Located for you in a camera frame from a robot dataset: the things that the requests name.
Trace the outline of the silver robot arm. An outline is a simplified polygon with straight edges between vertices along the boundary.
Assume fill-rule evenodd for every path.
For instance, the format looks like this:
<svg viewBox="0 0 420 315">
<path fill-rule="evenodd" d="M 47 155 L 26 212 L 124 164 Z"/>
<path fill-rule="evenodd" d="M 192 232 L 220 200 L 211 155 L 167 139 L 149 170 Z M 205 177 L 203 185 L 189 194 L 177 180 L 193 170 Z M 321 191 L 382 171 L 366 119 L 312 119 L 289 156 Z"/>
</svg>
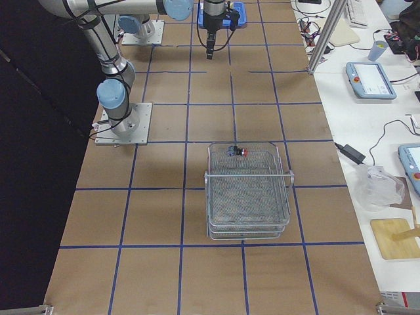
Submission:
<svg viewBox="0 0 420 315">
<path fill-rule="evenodd" d="M 137 129 L 140 117 L 129 104 L 135 69 L 122 57 L 114 34 L 104 15 L 149 14 L 186 20 L 192 13 L 193 1 L 40 1 L 42 7 L 55 16 L 75 20 L 83 31 L 102 67 L 106 80 L 97 88 L 97 96 L 108 114 L 109 130 L 119 137 L 127 137 Z"/>
<path fill-rule="evenodd" d="M 185 20 L 190 16 L 194 7 L 193 1 L 164 1 L 165 14 L 174 20 Z M 197 20 L 202 20 L 203 27 L 207 30 L 206 42 L 200 41 L 206 49 L 206 58 L 211 60 L 216 52 L 215 43 L 217 32 L 222 28 L 225 20 L 230 22 L 231 33 L 236 31 L 240 14 L 231 6 L 229 1 L 199 1 Z M 155 32 L 153 22 L 148 14 L 121 15 L 118 19 L 119 27 L 134 37 L 145 40 Z"/>
</svg>

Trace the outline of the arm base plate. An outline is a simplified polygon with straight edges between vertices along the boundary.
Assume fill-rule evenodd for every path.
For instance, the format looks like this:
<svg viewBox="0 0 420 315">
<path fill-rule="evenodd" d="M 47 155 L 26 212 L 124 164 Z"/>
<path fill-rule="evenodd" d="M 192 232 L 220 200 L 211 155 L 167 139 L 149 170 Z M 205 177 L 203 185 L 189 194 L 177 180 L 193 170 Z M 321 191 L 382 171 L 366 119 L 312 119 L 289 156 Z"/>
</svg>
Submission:
<svg viewBox="0 0 420 315">
<path fill-rule="evenodd" d="M 164 21 L 162 20 L 148 20 L 145 23 L 133 20 L 123 27 L 125 33 L 121 43 L 125 46 L 160 45 L 163 29 Z"/>
<path fill-rule="evenodd" d="M 152 116 L 152 103 L 130 103 L 131 113 L 115 128 L 117 121 L 109 124 L 108 114 L 102 111 L 101 119 L 105 123 L 98 126 L 98 134 L 94 136 L 96 145 L 146 145 Z"/>
</svg>

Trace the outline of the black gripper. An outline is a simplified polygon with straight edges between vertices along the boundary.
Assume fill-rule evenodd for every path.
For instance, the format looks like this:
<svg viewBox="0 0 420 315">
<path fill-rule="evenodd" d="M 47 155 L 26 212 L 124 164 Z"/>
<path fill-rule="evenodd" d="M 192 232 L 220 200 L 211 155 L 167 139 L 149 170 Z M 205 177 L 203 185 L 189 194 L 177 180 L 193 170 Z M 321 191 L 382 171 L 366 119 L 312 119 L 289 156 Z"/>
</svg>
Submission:
<svg viewBox="0 0 420 315">
<path fill-rule="evenodd" d="M 210 15 L 203 13 L 203 27 L 207 30 L 206 39 L 206 58 L 208 60 L 213 59 L 213 50 L 217 38 L 217 32 L 222 28 L 224 15 Z"/>
</svg>

